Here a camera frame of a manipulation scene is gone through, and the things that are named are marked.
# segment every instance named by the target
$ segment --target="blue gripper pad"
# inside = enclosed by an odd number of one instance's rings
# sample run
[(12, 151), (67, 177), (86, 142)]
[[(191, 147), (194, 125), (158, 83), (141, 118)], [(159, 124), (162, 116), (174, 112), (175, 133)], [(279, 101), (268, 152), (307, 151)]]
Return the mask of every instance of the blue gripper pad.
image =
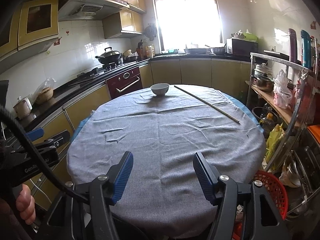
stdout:
[(215, 186), (218, 180), (201, 153), (195, 153), (193, 156), (193, 168), (198, 177), (205, 199), (214, 205), (216, 200)]
[(133, 154), (131, 152), (126, 153), (122, 157), (119, 164), (116, 165), (118, 166), (117, 168), (119, 168), (119, 172), (113, 183), (113, 195), (111, 197), (111, 201), (114, 203), (114, 205), (117, 203), (118, 200), (121, 199), (133, 167)]
[(41, 127), (26, 133), (26, 136), (32, 142), (41, 138), (43, 135), (44, 135), (44, 131)]

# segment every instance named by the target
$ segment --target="human hand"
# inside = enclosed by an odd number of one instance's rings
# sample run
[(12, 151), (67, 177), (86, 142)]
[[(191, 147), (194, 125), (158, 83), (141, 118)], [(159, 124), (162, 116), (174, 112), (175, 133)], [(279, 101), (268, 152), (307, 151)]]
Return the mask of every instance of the human hand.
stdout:
[(35, 199), (31, 196), (30, 188), (22, 184), (22, 191), (16, 200), (17, 210), (20, 217), (25, 220), (27, 225), (31, 225), (36, 220)]

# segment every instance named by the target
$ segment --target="microwave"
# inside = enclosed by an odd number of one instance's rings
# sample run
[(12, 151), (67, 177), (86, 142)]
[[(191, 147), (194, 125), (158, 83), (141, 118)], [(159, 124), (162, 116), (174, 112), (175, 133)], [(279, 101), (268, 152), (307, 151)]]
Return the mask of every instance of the microwave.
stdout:
[(227, 52), (233, 55), (249, 56), (250, 52), (258, 52), (258, 43), (236, 38), (227, 39)]

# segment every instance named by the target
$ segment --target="yellow bag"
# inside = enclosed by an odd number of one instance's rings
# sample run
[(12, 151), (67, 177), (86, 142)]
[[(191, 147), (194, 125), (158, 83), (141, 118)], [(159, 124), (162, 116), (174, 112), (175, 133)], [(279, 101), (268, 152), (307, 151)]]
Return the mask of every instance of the yellow bag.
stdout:
[(273, 154), (275, 153), (277, 145), (279, 144), (283, 136), (284, 136), (284, 130), (282, 128), (282, 124), (281, 125), (277, 124), (273, 128), (273, 130), (270, 132), (269, 138), (267, 140), (267, 152), (265, 155), (266, 163), (268, 163), (273, 157)]

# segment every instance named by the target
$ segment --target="thermos bottle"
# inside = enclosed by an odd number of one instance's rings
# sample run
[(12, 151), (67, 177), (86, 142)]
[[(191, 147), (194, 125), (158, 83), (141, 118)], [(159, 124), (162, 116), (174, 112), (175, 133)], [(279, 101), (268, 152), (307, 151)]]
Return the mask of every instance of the thermos bottle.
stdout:
[(303, 67), (311, 69), (311, 38), (309, 33), (301, 30), (302, 38), (302, 58), (301, 63)]
[(297, 58), (298, 58), (297, 33), (294, 29), (289, 29), (288, 34), (289, 34), (289, 61), (297, 63)]

